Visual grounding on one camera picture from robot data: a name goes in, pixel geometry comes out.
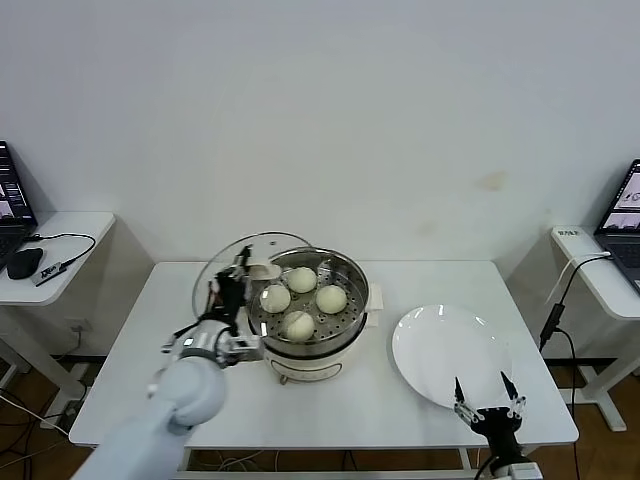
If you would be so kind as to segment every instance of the wall socket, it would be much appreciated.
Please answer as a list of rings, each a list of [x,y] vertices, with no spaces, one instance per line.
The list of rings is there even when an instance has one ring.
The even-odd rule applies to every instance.
[[[78,331],[90,332],[91,331],[91,324],[89,323],[89,320],[87,320],[86,318],[65,317],[64,323],[67,326],[67,328],[72,332],[78,332]]]

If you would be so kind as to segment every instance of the white plate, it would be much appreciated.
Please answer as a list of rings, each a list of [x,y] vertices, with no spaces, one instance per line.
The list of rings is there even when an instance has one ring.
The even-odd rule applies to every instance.
[[[503,371],[511,377],[506,344],[489,322],[464,308],[428,305],[412,310],[398,322],[392,346],[402,376],[429,400],[453,408],[458,377],[473,407],[507,405],[500,376]]]

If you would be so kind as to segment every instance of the white desk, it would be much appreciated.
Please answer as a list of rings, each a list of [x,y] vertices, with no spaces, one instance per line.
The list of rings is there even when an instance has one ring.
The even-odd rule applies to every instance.
[[[189,440],[195,449],[409,449],[486,445],[451,410],[416,394],[397,373],[391,332],[412,308],[466,306],[494,322],[527,396],[523,445],[570,443],[578,431],[502,278],[491,262],[360,262],[382,288],[379,326],[366,329],[359,358],[336,378],[280,385],[264,362],[225,370],[222,411]],[[166,358],[160,346],[189,324],[191,290],[203,264],[156,265],[85,401],[70,439],[98,445],[114,425],[144,408],[147,385]]]
[[[558,226],[551,231],[551,238],[569,259],[603,251],[590,233],[594,230],[595,227]],[[578,275],[612,318],[640,320],[640,293],[629,284],[612,262],[603,260],[588,263],[580,268]],[[629,345],[618,359],[599,375],[592,367],[580,366],[580,373],[587,385],[576,390],[576,403],[598,405],[611,430],[625,431],[627,426],[607,392],[638,367],[640,350],[634,344]],[[561,393],[569,403],[571,390],[562,389]]]
[[[83,233],[91,235],[98,244],[114,223],[112,213],[108,212],[55,212],[39,213],[36,218],[40,226],[37,233],[50,236],[57,233]],[[45,250],[41,262],[41,269],[59,261],[65,261],[82,252],[90,245],[85,238],[58,238],[43,240],[38,243],[26,244],[23,248],[42,248]],[[60,276],[36,287],[30,279],[11,280],[4,269],[0,272],[0,306],[44,306],[55,302],[78,273],[87,258],[79,258],[71,264],[68,270]],[[39,370],[44,376],[60,387],[64,394],[54,402],[55,406],[66,403],[66,399],[80,398],[84,387],[74,375],[67,372],[48,352],[34,340],[20,325],[19,320],[7,312],[0,316],[0,339],[11,349],[23,357],[29,364]]]

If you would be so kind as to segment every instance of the floor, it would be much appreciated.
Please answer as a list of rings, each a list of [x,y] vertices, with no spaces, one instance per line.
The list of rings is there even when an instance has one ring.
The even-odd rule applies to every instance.
[[[552,374],[560,387],[568,387],[571,383],[570,369],[553,367]],[[99,366],[92,366],[85,381],[91,383]],[[44,411],[54,387],[38,372],[31,371],[26,375],[18,375],[8,390],[26,403],[34,411]],[[610,432],[600,416],[597,407],[578,405],[576,419],[580,429],[578,457],[583,480],[637,480],[640,479],[640,379],[627,377],[612,390],[613,399],[627,422],[628,431]],[[27,415],[0,401],[0,424],[20,423],[28,420]],[[42,430],[37,425],[29,439],[28,452],[39,450],[60,443],[55,448],[38,454],[32,458],[31,477],[24,470],[24,461],[12,465],[3,465],[16,460],[20,455],[5,452],[24,431],[24,426],[0,426],[0,478],[3,480],[67,480],[87,458],[90,450],[79,448],[63,440],[55,431]],[[14,449],[24,450],[26,435],[16,444]],[[242,458],[255,452],[221,452],[224,458]],[[460,468],[456,451],[353,451],[353,459],[343,451],[283,451],[277,458],[280,471],[311,470],[412,470],[412,469],[455,469]],[[472,464],[475,464],[476,451],[469,452]],[[487,452],[481,451],[481,459]],[[245,463],[248,468],[260,468],[273,471],[276,461],[275,452],[264,452]],[[545,447],[531,455],[538,462],[545,480],[567,480],[575,478],[573,449],[571,446]],[[218,452],[198,451],[192,455],[192,469],[215,469],[212,465],[220,464]]]

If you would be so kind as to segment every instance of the computer mouse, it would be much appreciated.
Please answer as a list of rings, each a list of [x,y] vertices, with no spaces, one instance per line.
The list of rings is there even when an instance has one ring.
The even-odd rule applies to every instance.
[[[44,250],[41,248],[29,248],[14,253],[7,262],[7,275],[12,280],[29,278],[36,273]]]

